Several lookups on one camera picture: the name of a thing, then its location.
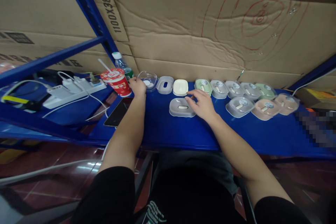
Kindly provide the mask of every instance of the green bottle label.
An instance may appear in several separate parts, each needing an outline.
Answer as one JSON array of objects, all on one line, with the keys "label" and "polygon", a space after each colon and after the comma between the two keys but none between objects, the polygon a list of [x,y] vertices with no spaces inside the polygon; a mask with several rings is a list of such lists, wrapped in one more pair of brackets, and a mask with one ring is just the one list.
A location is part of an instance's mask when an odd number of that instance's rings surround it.
[{"label": "green bottle label", "polygon": [[131,71],[129,73],[125,73],[125,77],[126,77],[127,81],[130,81],[130,79],[134,77],[133,71]]}]

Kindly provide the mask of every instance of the plastic soap dish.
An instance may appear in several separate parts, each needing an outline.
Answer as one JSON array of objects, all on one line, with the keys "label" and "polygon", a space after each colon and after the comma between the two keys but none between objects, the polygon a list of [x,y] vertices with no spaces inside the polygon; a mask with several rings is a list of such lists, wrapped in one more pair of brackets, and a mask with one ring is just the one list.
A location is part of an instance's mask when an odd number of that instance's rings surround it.
[{"label": "plastic soap dish", "polygon": [[276,91],[266,84],[256,83],[255,86],[261,94],[260,99],[273,100],[277,96]]},{"label": "plastic soap dish", "polygon": [[216,99],[225,99],[227,97],[229,91],[223,82],[212,80],[210,84],[212,87],[212,95]]},{"label": "plastic soap dish", "polygon": [[138,75],[138,79],[141,79],[147,87],[146,92],[153,92],[156,88],[156,85],[158,84],[158,77],[156,76],[155,73],[150,73],[147,71],[142,71],[141,73],[139,73]]},{"label": "plastic soap dish", "polygon": [[173,94],[176,96],[186,96],[188,92],[188,82],[186,80],[177,79],[174,81]]},{"label": "plastic soap dish", "polygon": [[169,104],[169,113],[177,117],[194,117],[196,113],[184,98],[175,98]]},{"label": "plastic soap dish", "polygon": [[296,111],[300,104],[299,99],[286,93],[279,94],[274,101],[280,106],[280,114],[284,116]]},{"label": "plastic soap dish", "polygon": [[252,114],[260,120],[267,121],[277,115],[279,111],[280,106],[278,104],[267,99],[261,99],[255,103],[255,107],[252,109]]},{"label": "plastic soap dish", "polygon": [[161,76],[156,89],[160,94],[168,95],[173,90],[174,79],[170,76]]},{"label": "plastic soap dish", "polygon": [[232,80],[227,80],[225,82],[225,86],[227,87],[229,91],[228,96],[231,99],[235,98],[236,96],[244,95],[244,90],[241,88],[241,86],[237,82],[234,82]]},{"label": "plastic soap dish", "polygon": [[252,84],[252,83],[248,83],[248,82],[243,82],[240,84],[240,86],[242,87],[242,89],[245,92],[245,95],[250,99],[250,100],[258,100],[258,98],[260,97],[260,93],[259,90],[257,89],[257,87]]},{"label": "plastic soap dish", "polygon": [[208,95],[211,96],[212,87],[210,85],[210,81],[208,81],[207,79],[196,79],[194,87],[195,89],[201,89],[207,92]]},{"label": "plastic soap dish", "polygon": [[233,98],[225,107],[233,117],[240,118],[253,109],[254,102],[244,96],[237,96]]}]

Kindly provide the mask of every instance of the pixelated area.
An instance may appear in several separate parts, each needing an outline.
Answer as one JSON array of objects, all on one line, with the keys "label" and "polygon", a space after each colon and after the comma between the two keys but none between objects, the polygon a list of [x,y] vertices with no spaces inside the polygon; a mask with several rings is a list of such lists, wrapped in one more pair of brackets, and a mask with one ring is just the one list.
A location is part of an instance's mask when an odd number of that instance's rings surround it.
[{"label": "pixelated area", "polygon": [[336,112],[297,112],[296,120],[315,147],[336,151]]}]

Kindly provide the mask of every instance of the blue shelf surface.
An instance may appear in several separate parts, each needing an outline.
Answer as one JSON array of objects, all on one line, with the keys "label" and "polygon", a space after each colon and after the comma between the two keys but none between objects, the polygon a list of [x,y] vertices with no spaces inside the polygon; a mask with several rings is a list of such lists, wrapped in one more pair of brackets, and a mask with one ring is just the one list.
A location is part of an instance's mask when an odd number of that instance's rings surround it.
[{"label": "blue shelf surface", "polygon": [[[23,93],[25,90],[30,90],[30,88],[32,88],[33,85],[34,83],[27,83],[27,85],[25,85],[23,90],[20,92]],[[113,89],[110,86],[107,86],[105,89],[95,92],[92,95],[101,101],[105,101],[106,98],[109,97],[109,95],[112,92]],[[34,93],[27,96],[20,96],[20,98],[34,100],[34,98],[44,96],[45,94],[46,94],[46,88],[40,86],[39,89],[36,90]],[[49,121],[52,121],[60,125],[80,124],[83,123],[87,118],[90,118],[100,106],[101,104],[97,100],[93,99],[92,97],[88,97],[87,99],[60,108],[59,110],[56,110],[55,112],[51,113],[45,118],[48,119]],[[53,109],[47,109],[45,107],[42,107],[39,112],[35,113],[35,115],[42,117],[51,110]],[[66,141],[64,139],[55,136],[50,136],[30,129],[21,128],[2,121],[0,121],[0,138]]]},{"label": "blue shelf surface", "polygon": [[[189,90],[194,89],[194,83],[189,82]],[[276,115],[268,121],[259,120],[252,113],[242,118],[235,118],[229,114],[225,105],[230,98],[212,101],[215,110],[223,120],[244,138],[259,154],[277,156],[300,156],[312,158],[336,158],[330,149],[317,147],[311,142],[302,129],[294,114],[288,116]],[[173,93],[159,94],[156,90],[147,93],[145,131],[142,141],[143,147],[150,148],[178,148],[217,151],[219,145],[207,123],[198,117],[182,118],[169,114],[169,103],[177,98]],[[120,96],[114,101],[110,114],[122,100]],[[306,112],[300,105],[298,112]],[[115,128],[104,126],[106,119],[102,118],[89,134],[87,143],[107,144],[115,132]]]}]

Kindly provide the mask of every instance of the phone screen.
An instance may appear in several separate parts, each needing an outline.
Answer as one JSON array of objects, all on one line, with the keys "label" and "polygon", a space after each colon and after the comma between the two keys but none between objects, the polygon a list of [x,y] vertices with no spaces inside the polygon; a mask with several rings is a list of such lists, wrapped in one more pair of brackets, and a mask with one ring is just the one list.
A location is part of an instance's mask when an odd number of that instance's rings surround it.
[{"label": "phone screen", "polygon": [[107,120],[104,122],[105,126],[118,127],[119,123],[126,114],[128,108],[131,105],[133,98],[123,98],[118,106],[113,110]]}]

